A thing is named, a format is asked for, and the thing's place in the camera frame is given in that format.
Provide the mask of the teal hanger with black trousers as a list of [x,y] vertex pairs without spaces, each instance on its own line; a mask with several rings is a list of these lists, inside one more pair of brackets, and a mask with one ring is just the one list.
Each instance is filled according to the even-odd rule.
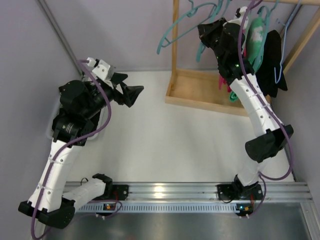
[[[226,1],[224,10],[221,15],[222,17],[225,15],[225,13],[229,7],[230,2],[231,2],[231,0]],[[202,21],[201,24],[203,24],[206,21],[208,21],[209,23],[212,23],[214,21],[215,17],[220,13],[223,4],[224,4],[224,1],[219,0],[218,3],[212,7],[212,9],[210,10],[210,12],[208,14],[208,17],[204,21]],[[205,51],[205,48],[206,48],[206,46],[201,42],[198,46],[198,50],[197,50],[197,54],[196,54],[196,62],[197,63],[200,62],[201,56],[202,56],[203,52]]]

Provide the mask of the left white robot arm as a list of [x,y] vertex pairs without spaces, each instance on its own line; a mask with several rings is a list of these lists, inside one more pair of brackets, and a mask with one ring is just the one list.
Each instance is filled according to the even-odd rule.
[[90,134],[97,134],[101,110],[108,101],[132,107],[142,85],[128,86],[125,73],[114,73],[107,84],[99,77],[95,82],[72,80],[59,87],[60,109],[53,119],[53,139],[45,169],[31,197],[19,204],[18,211],[42,224],[64,229],[75,213],[92,200],[115,197],[113,180],[97,173],[80,187],[64,193],[72,166]]

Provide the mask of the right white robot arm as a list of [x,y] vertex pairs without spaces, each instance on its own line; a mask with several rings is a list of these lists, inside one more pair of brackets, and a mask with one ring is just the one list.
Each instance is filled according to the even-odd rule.
[[219,200],[262,198],[259,177],[270,159],[275,157],[293,135],[292,126],[284,125],[271,110],[258,84],[254,69],[242,53],[245,35],[239,23],[220,18],[213,23],[199,24],[200,41],[213,50],[218,72],[239,98],[253,127],[255,138],[245,143],[248,160],[234,180],[218,185]]

